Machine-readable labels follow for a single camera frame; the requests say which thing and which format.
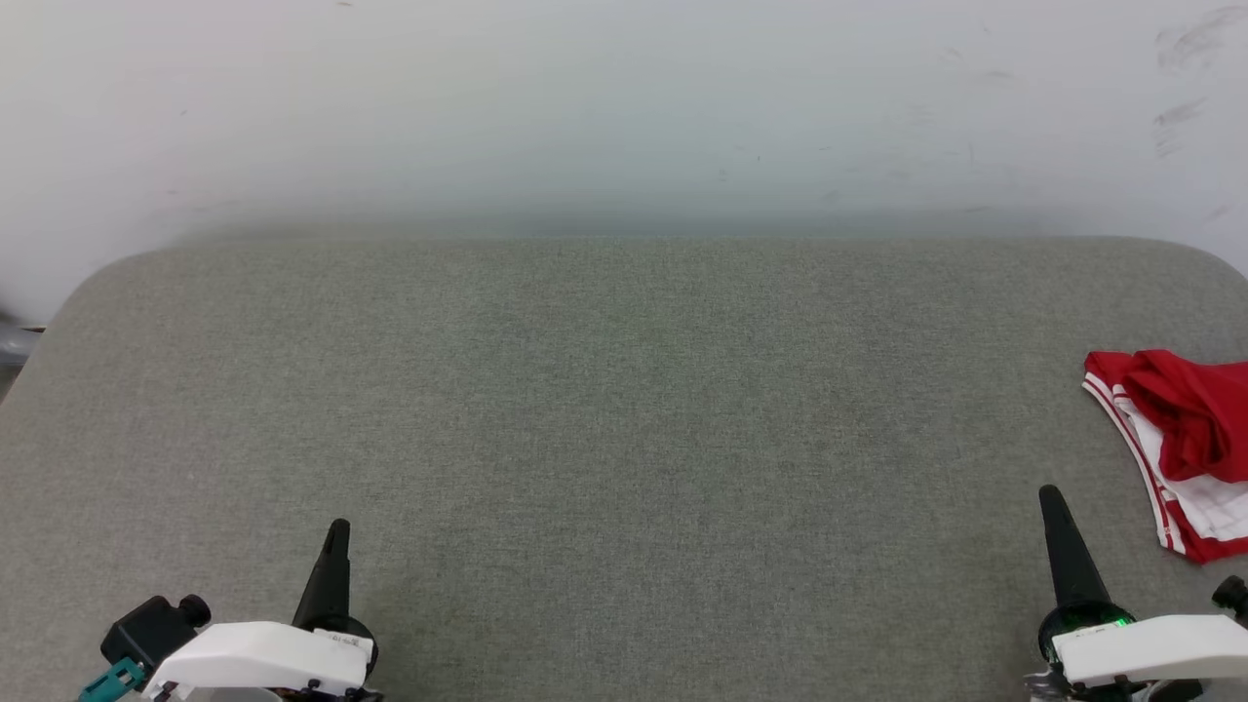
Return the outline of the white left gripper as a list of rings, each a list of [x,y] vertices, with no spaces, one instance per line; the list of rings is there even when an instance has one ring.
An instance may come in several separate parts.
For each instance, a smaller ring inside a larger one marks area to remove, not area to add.
[[[379,701],[369,688],[378,645],[349,616],[349,530],[346,518],[331,521],[292,625],[192,627],[150,675],[147,700],[187,701],[195,692],[242,700],[258,690],[276,701]]]

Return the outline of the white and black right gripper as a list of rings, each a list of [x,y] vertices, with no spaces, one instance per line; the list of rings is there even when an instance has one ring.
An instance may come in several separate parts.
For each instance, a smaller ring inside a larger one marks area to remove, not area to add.
[[[1199,701],[1208,685],[1244,680],[1246,622],[1226,615],[1136,620],[1112,605],[1065,493],[1038,491],[1057,606],[1038,645],[1047,663],[1025,676],[1033,701]]]

